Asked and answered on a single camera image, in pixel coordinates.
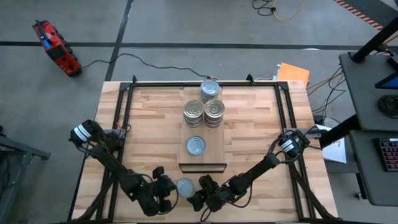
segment can lid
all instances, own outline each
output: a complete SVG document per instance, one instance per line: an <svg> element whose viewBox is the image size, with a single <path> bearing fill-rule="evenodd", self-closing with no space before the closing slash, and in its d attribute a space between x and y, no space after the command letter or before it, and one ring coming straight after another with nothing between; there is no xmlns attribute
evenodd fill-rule
<svg viewBox="0 0 398 224"><path fill-rule="evenodd" d="M198 100L189 100L184 104L184 115L189 118L197 118L203 112L203 105Z"/></svg>
<svg viewBox="0 0 398 224"><path fill-rule="evenodd" d="M200 136L192 136L187 141L187 151L193 156L200 156L205 152L206 143Z"/></svg>
<svg viewBox="0 0 398 224"><path fill-rule="evenodd" d="M209 95L216 95L218 94L218 88L220 86L214 80L205 80L201 83L200 88L203 92Z"/></svg>
<svg viewBox="0 0 398 224"><path fill-rule="evenodd" d="M178 194L181 197L189 197L193 194L194 186L192 180L188 178L181 178L177 182Z"/></svg>
<svg viewBox="0 0 398 224"><path fill-rule="evenodd" d="M209 100L205 104L206 115L211 118L219 118L224 115L224 103L220 100Z"/></svg>

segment stacked cans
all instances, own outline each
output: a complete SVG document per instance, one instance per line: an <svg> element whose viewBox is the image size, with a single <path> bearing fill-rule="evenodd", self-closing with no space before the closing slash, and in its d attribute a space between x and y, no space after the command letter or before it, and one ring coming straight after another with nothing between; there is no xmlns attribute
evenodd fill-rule
<svg viewBox="0 0 398 224"><path fill-rule="evenodd" d="M218 90L220 86L215 80L206 80L200 85L201 100L207 102L215 99L218 96Z"/></svg>
<svg viewBox="0 0 398 224"><path fill-rule="evenodd" d="M189 100L184 104L184 119L191 128L200 126L203 117L203 106L198 100Z"/></svg>
<svg viewBox="0 0 398 224"><path fill-rule="evenodd" d="M205 123L209 128L217 128L224 116L224 104L220 100L209 100L205 104Z"/></svg>

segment wooden platform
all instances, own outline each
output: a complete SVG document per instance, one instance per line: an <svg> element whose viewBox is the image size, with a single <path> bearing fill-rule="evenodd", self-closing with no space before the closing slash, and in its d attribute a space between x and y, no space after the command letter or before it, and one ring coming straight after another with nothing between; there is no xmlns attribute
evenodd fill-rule
<svg viewBox="0 0 398 224"><path fill-rule="evenodd" d="M289 87L297 126L310 128L313 126L312 113L303 83L290 82ZM112 126L118 89L119 82L104 83L96 114L96 120L104 129ZM224 158L228 166L223 174L211 175L218 183L223 183L235 174L246 172L258 163L270 143L282 132L274 91L272 87L266 86L223 88L223 102L226 107L223 126ZM174 182L181 177L188 177L198 190L197 180L202 174L182 174L178 167L182 106L182 87L135 88L129 121L132 131L127 134L123 164L138 173L149 175L157 166L164 166L167 175ZM288 118L285 103L284 108L285 117ZM312 141L312 145L318 146L318 141ZM304 158L311 189L326 209L337 215L322 152L307 148ZM103 166L95 159L85 162L73 218L79 217L99 192L103 170ZM300 195L308 216L302 191ZM175 193L169 198L173 203ZM247 199L245 196L238 203L244 204ZM201 212L194 212L192 206L181 198L169 214L147 217L137 202L132 203L119 190L114 221L199 222ZM288 167L278 166L258 178L253 184L253 196L249 206L236 208L225 205L220 211L212 213L208 221L297 221Z"/></svg>
<svg viewBox="0 0 398 224"><path fill-rule="evenodd" d="M190 87L183 89L183 102L188 100L198 100L201 102L200 87ZM218 99L222 101L223 90L220 88ZM223 172L226 167L224 160L224 121L217 128L209 128L205 121L201 126L190 128L187 123L182 120L181 123L181 147L179 166L182 172ZM205 153L200 156L192 156L187 151L187 141L192 136L200 136L205 140Z"/></svg>

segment red power tool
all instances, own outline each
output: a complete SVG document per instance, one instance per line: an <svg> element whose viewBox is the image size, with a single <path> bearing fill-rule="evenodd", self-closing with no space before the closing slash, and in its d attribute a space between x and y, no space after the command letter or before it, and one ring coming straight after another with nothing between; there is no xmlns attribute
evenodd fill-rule
<svg viewBox="0 0 398 224"><path fill-rule="evenodd" d="M32 25L45 52L70 77L81 73L81 65L73 50L58 30L48 21L38 21Z"/></svg>

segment wooden block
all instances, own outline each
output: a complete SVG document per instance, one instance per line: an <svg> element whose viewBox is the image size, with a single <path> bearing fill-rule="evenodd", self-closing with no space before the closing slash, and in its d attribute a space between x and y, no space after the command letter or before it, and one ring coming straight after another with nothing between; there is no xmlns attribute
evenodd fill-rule
<svg viewBox="0 0 398 224"><path fill-rule="evenodd" d="M218 93L218 99L222 100L222 88ZM183 101L199 100L199 87L185 87L183 89ZM191 128L182 119L180 168L182 172L224 172L224 121L217 128L209 128L205 121L198 128ZM200 156L192 156L187 151L187 141L192 136L200 136L205 140L206 149Z"/></svg>

